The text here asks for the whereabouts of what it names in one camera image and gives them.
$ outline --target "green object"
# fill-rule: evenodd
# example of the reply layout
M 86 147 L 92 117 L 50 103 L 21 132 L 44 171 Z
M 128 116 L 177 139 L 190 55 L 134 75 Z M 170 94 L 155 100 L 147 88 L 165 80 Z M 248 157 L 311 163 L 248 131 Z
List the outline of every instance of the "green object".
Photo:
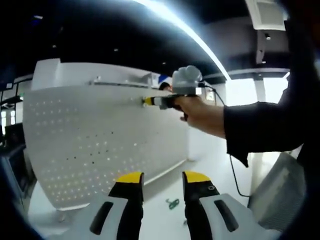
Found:
M 169 201 L 169 199 L 167 199 L 167 200 L 165 200 L 165 202 L 169 204 L 169 209 L 170 210 L 174 209 L 180 203 L 178 198 L 176 200 L 174 200 L 174 201 Z

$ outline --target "white perforated panel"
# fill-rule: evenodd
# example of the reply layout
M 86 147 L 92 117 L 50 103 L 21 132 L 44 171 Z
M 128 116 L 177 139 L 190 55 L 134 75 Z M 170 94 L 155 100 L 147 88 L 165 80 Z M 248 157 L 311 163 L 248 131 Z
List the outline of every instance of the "white perforated panel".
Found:
M 124 86 L 55 87 L 27 93 L 23 128 L 34 173 L 57 209 L 108 193 L 118 176 L 145 181 L 187 157 L 180 112 L 142 107 L 167 92 Z

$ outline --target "human hand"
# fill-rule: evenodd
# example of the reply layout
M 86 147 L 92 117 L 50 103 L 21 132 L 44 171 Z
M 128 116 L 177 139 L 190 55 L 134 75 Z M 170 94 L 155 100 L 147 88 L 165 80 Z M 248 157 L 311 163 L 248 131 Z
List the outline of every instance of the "human hand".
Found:
M 174 104 L 188 115 L 187 119 L 183 116 L 180 119 L 189 126 L 221 138 L 225 137 L 223 107 L 207 105 L 198 96 L 177 97 Z
M 194 121 L 199 120 L 206 114 L 207 105 L 198 96 L 181 96 L 175 99 L 174 104 L 188 115 L 187 119 L 182 116 L 180 120 L 188 122 L 189 125 L 192 125 Z

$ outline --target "ceiling light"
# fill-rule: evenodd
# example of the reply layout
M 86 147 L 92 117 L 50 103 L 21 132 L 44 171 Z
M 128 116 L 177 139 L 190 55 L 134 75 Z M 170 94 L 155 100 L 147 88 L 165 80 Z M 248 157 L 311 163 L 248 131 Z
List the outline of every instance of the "ceiling light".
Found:
M 268 41 L 271 40 L 269 33 L 265 33 L 264 36 L 265 36 L 265 39 L 267 39 Z
M 152 0 L 133 0 L 139 4 L 142 4 L 149 8 L 151 11 L 155 12 L 160 17 L 165 20 L 171 22 L 176 25 L 178 28 L 183 30 L 186 34 L 189 35 L 205 52 L 208 56 L 213 60 L 215 65 L 220 69 L 222 74 L 227 80 L 231 80 L 229 74 L 227 73 L 225 67 L 219 61 L 217 56 L 211 51 L 208 45 L 189 27 L 186 23 L 184 23 L 180 18 L 178 18 L 173 12 L 171 12 L 163 3 L 156 2 Z
M 34 15 L 33 17 L 34 17 L 35 19 L 40 19 L 40 20 L 44 18 L 43 16 L 39 16 L 39 15 Z
M 290 76 L 290 72 L 288 71 L 288 72 L 283 76 L 283 78 L 286 79 L 286 78 L 289 77 L 289 76 Z

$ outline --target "power cord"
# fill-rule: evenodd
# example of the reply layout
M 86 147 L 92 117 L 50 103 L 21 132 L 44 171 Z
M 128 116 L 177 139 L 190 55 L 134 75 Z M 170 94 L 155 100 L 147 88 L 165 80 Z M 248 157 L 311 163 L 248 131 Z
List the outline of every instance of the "power cord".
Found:
M 219 93 L 217 92 L 217 90 L 216 90 L 214 87 L 212 87 L 212 86 L 210 86 L 210 85 L 207 85 L 207 84 L 205 84 L 204 82 L 200 82 L 200 83 L 199 83 L 199 87 L 200 87 L 200 88 L 210 88 L 210 89 L 218 96 L 218 98 L 219 98 L 220 101 L 222 102 L 223 106 L 226 105 L 225 102 L 222 100 L 221 96 L 219 95 Z M 234 177 L 234 182 L 235 182 L 235 186 L 236 186 L 236 190 L 237 190 L 238 194 L 239 194 L 241 197 L 250 198 L 251 196 L 249 196 L 249 195 L 244 195 L 244 194 L 242 194 L 242 193 L 240 192 L 240 190 L 239 190 L 239 185 L 238 185 L 238 181 L 237 181 L 237 177 L 236 177 L 236 172 L 235 172 L 235 168 L 234 168 L 234 164 L 233 164 L 233 162 L 232 162 L 232 157 L 231 157 L 230 154 L 229 154 L 229 159 L 230 159 L 230 164 L 231 164 L 231 168 L 232 168 L 232 173 L 233 173 L 233 177 Z

